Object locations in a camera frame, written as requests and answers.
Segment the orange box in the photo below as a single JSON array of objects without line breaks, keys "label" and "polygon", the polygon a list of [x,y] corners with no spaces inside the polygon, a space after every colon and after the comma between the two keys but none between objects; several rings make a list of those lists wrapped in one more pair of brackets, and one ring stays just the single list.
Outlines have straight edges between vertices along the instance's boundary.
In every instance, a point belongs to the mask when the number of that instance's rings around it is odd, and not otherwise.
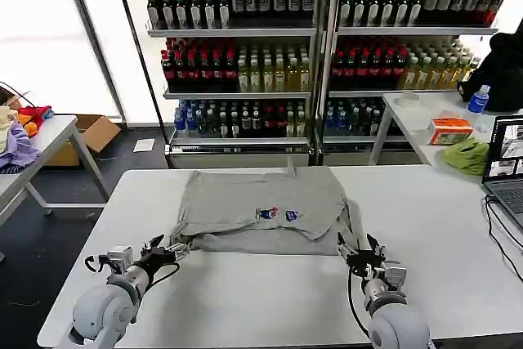
[{"label": "orange box", "polygon": [[429,144],[453,145],[466,140],[474,131],[471,124],[461,118],[436,118],[428,126]]}]

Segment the cardboard box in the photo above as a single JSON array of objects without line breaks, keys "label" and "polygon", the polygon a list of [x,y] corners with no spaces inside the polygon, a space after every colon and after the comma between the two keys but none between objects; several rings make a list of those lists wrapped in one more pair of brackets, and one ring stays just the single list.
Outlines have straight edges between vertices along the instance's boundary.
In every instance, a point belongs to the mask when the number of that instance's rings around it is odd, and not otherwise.
[{"label": "cardboard box", "polygon": [[[99,114],[77,114],[76,128],[82,135],[87,147],[94,153],[100,153],[114,137],[121,131],[120,127],[112,123],[109,118]],[[67,141],[47,161],[47,167],[77,167],[80,158],[76,154],[71,142]]]}]

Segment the purple cloth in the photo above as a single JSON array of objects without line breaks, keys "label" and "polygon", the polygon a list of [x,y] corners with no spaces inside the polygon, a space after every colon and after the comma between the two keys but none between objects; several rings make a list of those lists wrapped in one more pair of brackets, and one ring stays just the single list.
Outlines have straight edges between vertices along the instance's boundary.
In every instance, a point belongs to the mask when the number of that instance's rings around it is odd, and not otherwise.
[{"label": "purple cloth", "polygon": [[3,153],[0,153],[0,168],[6,165],[27,167],[40,155],[40,150],[31,145],[24,128],[15,121],[7,133],[7,145]]}]

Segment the cable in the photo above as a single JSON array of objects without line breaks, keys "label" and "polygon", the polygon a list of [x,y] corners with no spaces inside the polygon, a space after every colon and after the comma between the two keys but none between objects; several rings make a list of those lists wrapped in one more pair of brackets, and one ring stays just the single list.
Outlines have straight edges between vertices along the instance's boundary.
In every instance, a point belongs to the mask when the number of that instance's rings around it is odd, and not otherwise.
[{"label": "cable", "polygon": [[174,262],[172,265],[175,266],[176,269],[171,271],[169,274],[164,275],[162,278],[158,278],[155,282],[153,282],[150,285],[149,288],[147,288],[147,290],[145,291],[146,293],[149,292],[153,286],[155,286],[156,284],[159,284],[160,282],[166,280],[169,277],[172,277],[173,275],[175,275],[180,270],[180,264],[179,263]]},{"label": "cable", "polygon": [[499,243],[498,239],[496,239],[496,237],[492,233],[492,218],[490,217],[489,208],[492,209],[489,205],[488,197],[485,197],[485,211],[487,212],[487,217],[489,218],[489,237],[498,245],[499,251],[501,251],[501,254],[503,255],[503,257],[505,259],[507,259],[508,262],[511,264],[512,269],[514,269],[514,273],[516,274],[519,281],[521,281],[521,283],[523,283],[523,277],[521,277],[520,272],[516,268],[516,265],[514,264],[512,259],[507,255],[507,253],[505,253],[503,246],[501,245],[501,243]]},{"label": "cable", "polygon": [[7,87],[9,87],[9,88],[10,88],[13,92],[15,92],[18,96],[20,96],[21,98],[23,98],[24,100],[26,100],[27,102],[29,102],[31,106],[36,107],[36,105],[33,104],[31,101],[29,101],[29,99],[28,99],[27,97],[25,97],[24,95],[22,95],[22,94],[20,94],[19,92],[17,92],[16,89],[15,89],[14,87],[9,86],[7,83],[2,82],[2,81],[0,81],[0,83],[1,83],[2,85],[6,85]]},{"label": "cable", "polygon": [[349,305],[351,306],[352,316],[354,316],[354,319],[356,320],[356,323],[360,327],[363,334],[365,334],[367,336],[367,338],[370,339],[369,331],[361,323],[361,320],[358,317],[358,314],[356,314],[356,309],[354,308],[354,303],[352,302],[352,266],[349,267],[349,283],[348,283],[347,292],[349,293]]},{"label": "cable", "polygon": [[518,239],[516,239],[516,236],[514,236],[511,233],[511,231],[505,226],[505,224],[503,224],[503,222],[501,221],[501,218],[499,218],[498,214],[494,211],[492,206],[490,206],[491,203],[495,203],[495,204],[498,203],[498,198],[496,198],[493,195],[485,196],[485,204],[490,209],[490,211],[494,214],[494,216],[496,217],[496,220],[498,220],[498,222],[499,222],[499,225],[501,225],[501,227],[507,232],[507,234],[510,236],[510,238],[512,240],[514,240],[514,243],[516,243],[521,248],[523,248],[523,244]]}]

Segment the white table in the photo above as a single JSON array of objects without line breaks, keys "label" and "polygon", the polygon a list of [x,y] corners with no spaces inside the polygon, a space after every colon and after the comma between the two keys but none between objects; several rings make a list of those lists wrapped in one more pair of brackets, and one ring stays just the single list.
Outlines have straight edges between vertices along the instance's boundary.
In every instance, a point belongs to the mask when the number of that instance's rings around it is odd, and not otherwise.
[{"label": "white table", "polygon": [[[216,172],[272,172],[221,169]],[[487,235],[478,185],[427,165],[340,167],[333,173],[349,199],[355,224],[387,246],[409,269],[409,304],[437,338],[523,331],[523,290]],[[144,241],[175,225],[190,171],[124,173],[78,256],[38,335],[54,347],[71,322],[76,300],[106,274],[83,265],[115,245]],[[523,256],[499,234],[518,266]],[[192,252],[181,270],[147,293],[138,321],[119,348],[223,348],[349,345],[367,342],[346,296],[347,268],[340,257]],[[360,280],[355,306],[364,324]]]},{"label": "white table", "polygon": [[31,138],[32,145],[41,151],[40,156],[21,173],[0,174],[0,226],[28,194],[33,196],[42,208],[46,209],[46,214],[50,213],[53,208],[103,208],[105,206],[105,204],[49,204],[30,183],[40,168],[69,139],[83,165],[91,172],[93,181],[102,197],[105,201],[109,200],[110,193],[105,186],[100,170],[76,129],[76,120],[74,115],[55,115],[45,120],[38,130],[38,134]]},{"label": "white table", "polygon": [[[466,104],[457,92],[422,92],[418,94],[418,104],[402,105],[400,100],[402,94],[404,93],[383,95],[386,107],[369,157],[369,165],[376,165],[378,162],[391,120],[394,119],[422,163],[442,167],[438,156],[446,146],[428,145],[427,133],[424,130],[427,129],[431,119],[438,117],[444,111],[461,116],[466,110]],[[481,115],[479,127],[481,131],[475,129],[473,134],[477,140],[490,142],[497,115],[488,111]]]}]

